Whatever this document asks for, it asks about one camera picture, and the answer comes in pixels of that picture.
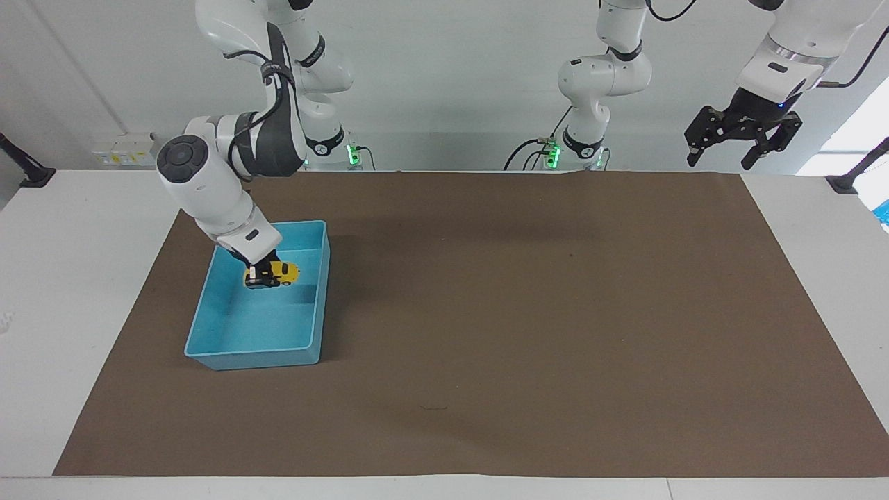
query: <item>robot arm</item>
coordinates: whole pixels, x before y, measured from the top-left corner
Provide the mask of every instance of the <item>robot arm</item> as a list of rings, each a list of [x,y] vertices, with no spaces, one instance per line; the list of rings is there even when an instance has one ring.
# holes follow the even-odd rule
[[[611,111],[604,97],[642,92],[652,79],[652,64],[642,53],[645,0],[604,0],[596,26],[608,45],[603,55],[570,60],[559,71],[559,90],[571,100],[568,126],[558,136],[561,154],[552,168],[589,169],[601,155]]]
[[[729,107],[704,107],[685,131],[697,164],[704,150],[728,140],[755,141],[741,161],[745,170],[772,151],[783,151],[802,125],[791,108],[843,55],[858,28],[884,0],[749,0],[772,11],[775,22],[735,80]]]
[[[346,92],[354,77],[352,62],[327,45],[307,14],[313,0],[269,0],[269,19],[284,34],[295,68],[298,109],[309,149],[307,170],[355,168],[350,132],[337,118],[326,94]]]
[[[311,121],[314,115],[301,112],[298,96],[307,89],[332,93],[351,85],[348,62],[325,50],[320,34],[307,28],[302,10],[309,4],[196,0],[197,24],[206,37],[226,58],[260,68],[268,106],[261,113],[195,118],[157,157],[161,181],[172,197],[207,236],[246,264],[248,287],[289,285],[293,273],[282,270],[295,266],[278,260],[281,235],[239,180],[289,176],[302,168],[311,153],[300,118]],[[333,114],[327,111],[329,122]]]

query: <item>brown paper mat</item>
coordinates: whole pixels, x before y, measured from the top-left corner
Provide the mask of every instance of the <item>brown paper mat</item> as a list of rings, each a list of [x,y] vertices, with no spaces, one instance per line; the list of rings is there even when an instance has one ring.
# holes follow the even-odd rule
[[[889,436],[740,177],[251,188],[272,221],[329,223],[322,362],[182,355],[212,245],[180,216],[57,475],[889,476]]]

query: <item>black cable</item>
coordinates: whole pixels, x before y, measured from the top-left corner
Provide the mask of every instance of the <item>black cable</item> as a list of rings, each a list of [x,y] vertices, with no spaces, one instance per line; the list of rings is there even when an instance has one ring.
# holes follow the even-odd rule
[[[874,44],[874,48],[870,49],[870,54],[868,54],[868,58],[864,60],[864,64],[858,69],[858,73],[855,73],[855,76],[852,77],[848,82],[841,84],[839,82],[821,82],[818,84],[820,88],[834,88],[834,89],[845,89],[854,85],[855,82],[858,81],[858,78],[861,77],[861,74],[864,73],[864,70],[868,68],[870,64],[870,60],[874,59],[874,55],[877,54],[877,50],[879,50],[880,45],[883,44],[883,41],[886,39],[886,35],[889,35],[889,26],[883,30],[883,35],[880,35],[880,38]]]
[[[697,1],[698,0],[692,0],[692,2],[689,3],[688,5],[686,5],[685,8],[679,14],[677,14],[673,17],[669,17],[669,18],[662,17],[660,14],[658,14],[657,12],[654,11],[654,7],[652,7],[652,0],[645,0],[645,6],[648,7],[648,12],[651,12],[652,16],[654,16],[654,18],[656,20],[660,20],[663,22],[670,22],[672,20],[677,20],[677,19],[681,18],[682,16],[684,16],[685,13],[688,12],[689,9],[691,9],[695,3],[697,3]]]
[[[554,141],[556,139],[556,132],[558,132],[558,127],[562,126],[562,124],[565,122],[565,119],[568,118],[568,113],[571,113],[571,108],[573,108],[573,106],[569,106],[568,109],[565,110],[565,113],[562,115],[562,118],[556,124],[556,128],[554,128],[553,132],[549,135],[549,138],[551,140]],[[546,152],[546,148],[547,148],[547,145],[544,144],[543,147],[541,148],[541,151],[540,151],[541,155]],[[537,161],[540,159],[541,159],[541,157],[536,157],[534,159],[534,166],[531,167],[531,170],[537,169]]]
[[[377,171],[377,162],[373,160],[373,151],[367,146],[355,146],[355,151],[367,151],[367,154],[371,155],[371,168],[374,172]]]
[[[258,58],[264,60],[265,62],[271,62],[271,60],[270,60],[268,57],[266,57],[265,54],[261,54],[261,53],[256,52],[256,51],[249,51],[249,50],[247,50],[247,51],[230,52],[230,53],[222,54],[222,57],[224,57],[224,58],[226,58],[226,59],[235,59],[235,57],[240,57],[240,56],[242,56],[242,55],[255,55],[256,57],[258,57]]]
[[[509,170],[509,164],[512,163],[512,160],[516,158],[516,155],[518,155],[518,152],[519,152],[519,151],[521,151],[522,149],[527,148],[528,146],[531,146],[532,144],[536,144],[536,143],[537,143],[537,140],[536,140],[536,139],[529,139],[529,140],[527,140],[527,141],[525,141],[525,142],[522,142],[522,143],[518,146],[518,148],[516,148],[516,150],[513,151],[511,155],[509,155],[509,159],[506,160],[506,164],[503,166],[503,172],[506,172],[507,170]]]
[[[528,155],[528,158],[525,159],[525,164],[522,165],[522,170],[524,171],[524,170],[527,170],[527,169],[528,169],[528,163],[531,162],[531,158],[532,158],[532,157],[538,157],[537,159],[540,159],[540,156],[541,156],[541,155],[545,155],[545,154],[546,154],[546,153],[541,153],[541,152],[539,152],[539,151],[534,151],[533,153],[531,153],[530,155]]]

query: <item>blue plastic bin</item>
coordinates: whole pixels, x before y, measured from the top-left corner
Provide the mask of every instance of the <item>blue plastic bin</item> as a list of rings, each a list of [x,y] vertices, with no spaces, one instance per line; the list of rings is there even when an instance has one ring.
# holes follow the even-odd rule
[[[886,225],[889,225],[889,199],[885,201],[881,206],[877,207],[877,210],[874,210],[874,215]]]
[[[322,221],[274,224],[282,261],[300,276],[291,286],[244,287],[244,264],[216,248],[197,305],[185,355],[214,370],[314,365],[321,331],[330,244]]]

